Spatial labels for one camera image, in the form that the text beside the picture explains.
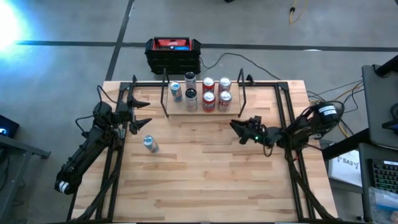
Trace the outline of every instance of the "can lying on table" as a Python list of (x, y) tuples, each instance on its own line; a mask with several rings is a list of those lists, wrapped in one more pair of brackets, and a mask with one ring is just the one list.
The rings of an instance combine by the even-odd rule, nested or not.
[(172, 82), (170, 84), (170, 90), (172, 92), (174, 101), (181, 102), (182, 101), (181, 85), (178, 82)]
[(220, 101), (218, 102), (218, 110), (221, 112), (229, 111), (232, 102), (232, 94), (229, 91), (220, 93)]
[(187, 89), (185, 91), (185, 99), (187, 101), (188, 111), (195, 111), (198, 109), (198, 97), (196, 90), (193, 88)]
[(187, 72), (185, 74), (185, 85), (187, 89), (193, 88), (194, 90), (197, 89), (197, 76), (193, 72)]
[(231, 80), (228, 77), (223, 77), (220, 79), (220, 82), (218, 83), (218, 94), (222, 91), (230, 91), (231, 89)]
[(216, 97), (214, 93), (208, 91), (203, 94), (203, 110), (205, 112), (212, 112), (216, 108)]
[(210, 77), (206, 77), (203, 79), (202, 84), (202, 93), (205, 94), (207, 91), (214, 93), (214, 80)]
[(159, 145), (155, 142), (155, 139), (152, 136), (145, 136), (142, 143), (144, 143), (144, 146), (149, 149), (151, 153), (159, 151)]

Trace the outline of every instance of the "butcher block tabletop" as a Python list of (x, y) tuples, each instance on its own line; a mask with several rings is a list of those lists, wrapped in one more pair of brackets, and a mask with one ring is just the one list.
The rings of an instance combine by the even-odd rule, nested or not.
[[(309, 105), (304, 82), (283, 82), (289, 83), (297, 116)], [(104, 82), (103, 85), (114, 100), (118, 97), (119, 84)], [(165, 88), (164, 94), (166, 100), (169, 89)], [(286, 122), (290, 124), (284, 92), (281, 94)], [(245, 145), (239, 144), (229, 126), (231, 119), (247, 120), (258, 115), (266, 126), (280, 127), (273, 87), (246, 87), (247, 104), (240, 118), (236, 115), (166, 118), (160, 104), (161, 87), (135, 87), (133, 95), (139, 101), (150, 102), (150, 106), (135, 110), (137, 119), (153, 120), (137, 135), (126, 133), (114, 222), (297, 221), (283, 149), (275, 147), (272, 155), (266, 157), (260, 144), (250, 140)], [(104, 95), (102, 99), (115, 107)], [(142, 139), (146, 135), (153, 136), (159, 144), (158, 153), (151, 154), (144, 147)], [(306, 148), (303, 157), (311, 191), (337, 217), (322, 153)], [(72, 218), (81, 215), (98, 193), (105, 160), (106, 150), (83, 176)], [(104, 217), (109, 195), (110, 190), (105, 198)], [(300, 197), (308, 217), (301, 190)]]

